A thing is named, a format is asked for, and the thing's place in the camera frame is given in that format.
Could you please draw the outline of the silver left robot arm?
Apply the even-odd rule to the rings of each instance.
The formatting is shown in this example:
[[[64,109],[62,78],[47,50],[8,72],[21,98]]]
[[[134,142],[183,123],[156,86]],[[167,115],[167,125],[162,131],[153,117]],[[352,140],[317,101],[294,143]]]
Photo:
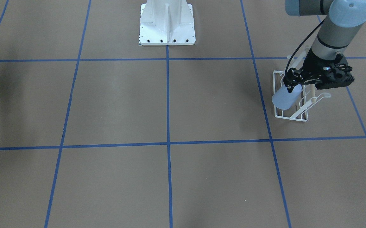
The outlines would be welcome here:
[[[291,93],[298,85],[314,84],[323,90],[352,84],[344,51],[366,22],[366,0],[286,0],[285,10],[290,16],[325,16],[314,28],[318,33],[303,66],[286,66],[286,91]]]

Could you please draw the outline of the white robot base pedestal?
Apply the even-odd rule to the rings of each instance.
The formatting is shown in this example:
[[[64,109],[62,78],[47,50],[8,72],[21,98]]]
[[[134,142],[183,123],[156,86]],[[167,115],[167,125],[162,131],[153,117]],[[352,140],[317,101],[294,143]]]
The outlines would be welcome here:
[[[147,0],[141,4],[139,45],[194,45],[193,6],[186,0]]]

